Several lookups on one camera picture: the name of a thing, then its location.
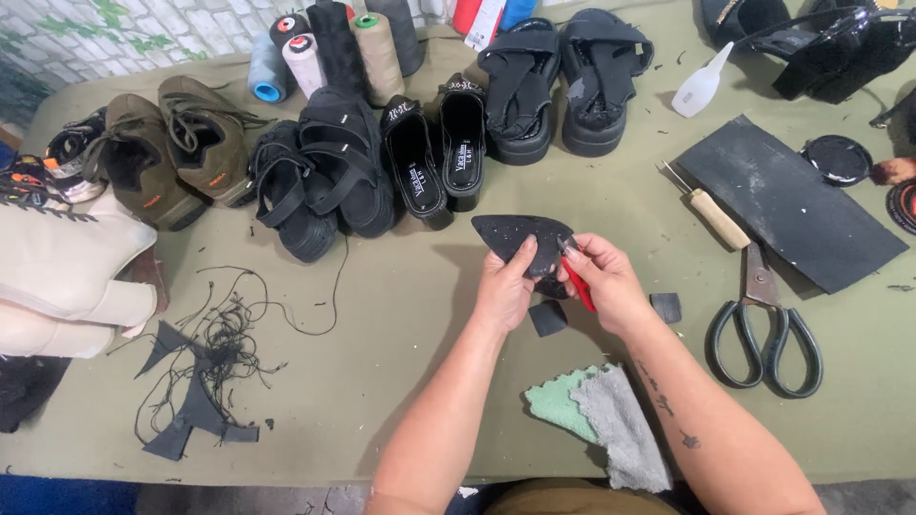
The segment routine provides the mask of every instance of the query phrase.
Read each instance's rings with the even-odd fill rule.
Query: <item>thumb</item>
[[[534,261],[534,256],[538,253],[538,238],[534,235],[528,235],[525,238],[525,241],[521,244],[521,247],[518,248],[516,255],[506,264],[506,269],[509,270],[509,273],[521,277],[522,274],[528,270],[528,267],[531,265],[531,261]]]
[[[595,284],[605,275],[599,267],[594,265],[591,259],[579,252],[578,249],[566,247],[563,253],[566,255],[566,262],[569,263],[570,268],[579,274],[579,277],[585,279],[585,282]]]

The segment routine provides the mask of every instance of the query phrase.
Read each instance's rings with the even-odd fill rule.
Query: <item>white thread spool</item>
[[[318,62],[317,50],[318,45],[311,34],[296,36],[283,45],[283,60],[286,61],[306,98],[328,83]]]

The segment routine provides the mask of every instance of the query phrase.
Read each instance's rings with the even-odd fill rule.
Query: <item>red utility knife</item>
[[[570,247],[575,246],[579,249],[579,252],[582,252],[582,247],[576,243],[572,236],[570,236],[568,241],[570,242],[569,244],[557,236],[557,245],[560,246],[560,261],[562,262],[563,267],[566,268],[566,272],[570,274],[570,280],[572,281],[572,284],[574,284],[575,288],[579,291],[579,297],[582,299],[582,304],[585,304],[585,309],[590,312],[598,312],[598,310],[596,310],[594,307],[594,302],[592,301],[592,287],[589,286],[587,282],[585,282],[585,279],[582,279],[579,274],[573,271],[569,263],[566,262],[566,254],[563,252],[567,245],[570,245]]]

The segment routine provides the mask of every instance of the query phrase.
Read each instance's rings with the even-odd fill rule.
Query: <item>beige leather boot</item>
[[[152,285],[114,280],[156,242],[111,193],[88,214],[0,201],[0,299],[53,318],[134,327],[156,309]]]
[[[92,357],[114,339],[111,325],[57,320],[0,301],[0,355]]]

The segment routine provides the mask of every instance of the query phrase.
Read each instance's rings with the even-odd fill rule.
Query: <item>price tag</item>
[[[464,44],[476,51],[485,49],[496,34],[499,17],[503,15],[506,0],[484,0],[477,11],[471,31],[464,38]]]

